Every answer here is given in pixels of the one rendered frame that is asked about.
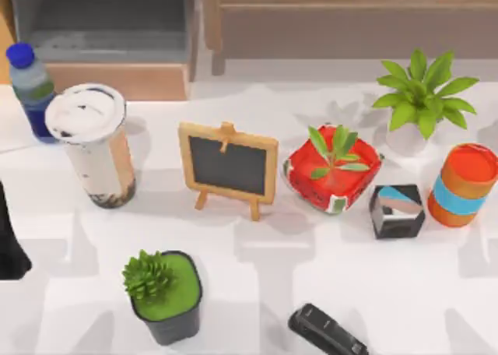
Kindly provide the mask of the orange and blue can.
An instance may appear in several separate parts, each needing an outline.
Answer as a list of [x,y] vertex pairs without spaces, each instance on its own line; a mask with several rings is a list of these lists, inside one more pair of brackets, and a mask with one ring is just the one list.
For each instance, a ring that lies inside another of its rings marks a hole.
[[446,227],[470,224],[498,180],[498,156],[477,143],[456,145],[427,199],[432,217]]

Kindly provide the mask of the blue capped water bottle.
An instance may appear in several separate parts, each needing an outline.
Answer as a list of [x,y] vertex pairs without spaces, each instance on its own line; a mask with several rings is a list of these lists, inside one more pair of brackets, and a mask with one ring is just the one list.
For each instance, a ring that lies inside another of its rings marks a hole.
[[57,140],[45,125],[45,111],[56,92],[51,76],[30,44],[19,42],[5,52],[9,61],[9,76],[16,98],[30,123],[33,135],[41,142]]

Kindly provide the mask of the white pot green plant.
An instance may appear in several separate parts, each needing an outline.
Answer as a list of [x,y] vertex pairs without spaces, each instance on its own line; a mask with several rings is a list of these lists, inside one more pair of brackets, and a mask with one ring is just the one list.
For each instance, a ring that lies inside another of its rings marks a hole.
[[453,78],[454,53],[448,51],[432,62],[415,49],[409,65],[383,60],[388,73],[377,83],[392,91],[379,97],[373,107],[390,108],[386,144],[397,154],[414,156],[422,152],[437,126],[444,120],[466,129],[464,114],[476,115],[475,108],[458,96],[479,82],[475,77]]

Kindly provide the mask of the black stapler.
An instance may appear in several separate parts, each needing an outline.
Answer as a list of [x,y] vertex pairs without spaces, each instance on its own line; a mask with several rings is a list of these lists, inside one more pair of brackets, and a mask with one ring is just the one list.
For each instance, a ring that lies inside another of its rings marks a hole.
[[364,343],[312,303],[298,308],[288,326],[327,355],[370,355]]

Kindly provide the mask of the black pot green succulent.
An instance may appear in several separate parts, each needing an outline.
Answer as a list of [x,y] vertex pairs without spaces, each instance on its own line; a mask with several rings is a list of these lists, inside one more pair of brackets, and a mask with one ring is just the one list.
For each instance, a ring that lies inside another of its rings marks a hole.
[[198,334],[203,289],[190,255],[141,250],[129,259],[122,276],[135,316],[159,345],[169,346]]

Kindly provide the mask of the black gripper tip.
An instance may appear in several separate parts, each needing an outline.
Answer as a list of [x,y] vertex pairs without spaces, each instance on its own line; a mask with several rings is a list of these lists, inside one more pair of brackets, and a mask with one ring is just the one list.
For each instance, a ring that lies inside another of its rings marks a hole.
[[32,262],[12,228],[4,186],[0,181],[0,281],[22,279],[31,269]]

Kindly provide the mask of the milk tea cup with lid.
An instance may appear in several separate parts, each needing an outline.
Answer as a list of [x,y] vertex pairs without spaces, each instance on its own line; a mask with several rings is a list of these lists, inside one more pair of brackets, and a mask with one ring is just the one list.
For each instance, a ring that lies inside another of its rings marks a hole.
[[66,152],[97,206],[123,206],[135,194],[135,171],[125,132],[126,100],[98,83],[71,86],[47,106],[45,124]]

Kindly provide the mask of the wooden open shelf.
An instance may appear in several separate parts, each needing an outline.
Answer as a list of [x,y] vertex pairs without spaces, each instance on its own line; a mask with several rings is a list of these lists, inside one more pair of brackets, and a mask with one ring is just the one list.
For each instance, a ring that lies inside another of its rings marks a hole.
[[215,73],[227,59],[498,58],[498,0],[202,0]]

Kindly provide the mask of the black hexagonal mirror box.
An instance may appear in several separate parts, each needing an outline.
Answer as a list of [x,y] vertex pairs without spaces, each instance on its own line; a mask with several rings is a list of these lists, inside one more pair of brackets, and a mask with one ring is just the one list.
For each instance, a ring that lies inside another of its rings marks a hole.
[[376,185],[369,211],[376,239],[417,237],[426,218],[415,184]]

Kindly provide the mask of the wooden framed blackboard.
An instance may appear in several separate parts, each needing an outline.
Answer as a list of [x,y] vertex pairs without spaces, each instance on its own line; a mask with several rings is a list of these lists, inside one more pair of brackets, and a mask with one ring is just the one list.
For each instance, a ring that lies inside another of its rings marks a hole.
[[247,202],[251,219],[260,220],[259,206],[275,198],[279,142],[238,132],[229,122],[218,128],[181,122],[178,137],[185,184],[198,192],[195,208],[220,195]]

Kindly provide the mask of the red watermelon plant pot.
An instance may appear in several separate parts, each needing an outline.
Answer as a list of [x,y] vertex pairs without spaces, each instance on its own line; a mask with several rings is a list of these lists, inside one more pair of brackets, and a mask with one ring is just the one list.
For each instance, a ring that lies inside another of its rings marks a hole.
[[303,200],[335,215],[363,194],[383,160],[356,132],[326,123],[308,128],[308,140],[284,161],[282,174]]

